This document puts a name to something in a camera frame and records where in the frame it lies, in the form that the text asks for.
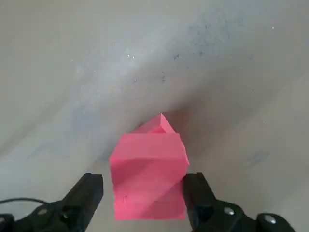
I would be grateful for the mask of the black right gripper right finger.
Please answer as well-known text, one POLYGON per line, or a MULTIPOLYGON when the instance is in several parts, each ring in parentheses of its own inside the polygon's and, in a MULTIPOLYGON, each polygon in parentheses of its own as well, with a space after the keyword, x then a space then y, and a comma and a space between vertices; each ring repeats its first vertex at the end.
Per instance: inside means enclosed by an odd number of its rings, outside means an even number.
POLYGON ((203 173, 186 174, 184 200, 194 232, 292 232, 283 217, 260 213, 255 219, 233 203, 216 199, 203 173))

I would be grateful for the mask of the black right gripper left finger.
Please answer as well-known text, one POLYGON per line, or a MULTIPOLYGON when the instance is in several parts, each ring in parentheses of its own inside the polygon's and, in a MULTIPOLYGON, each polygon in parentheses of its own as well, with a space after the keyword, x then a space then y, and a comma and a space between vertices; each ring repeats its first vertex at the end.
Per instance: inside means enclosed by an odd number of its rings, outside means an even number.
POLYGON ((0 215, 2 232, 84 232, 104 195, 103 176, 85 173, 66 196, 56 202, 34 198, 10 198, 12 202, 39 203, 30 214, 15 220, 9 213, 0 215))

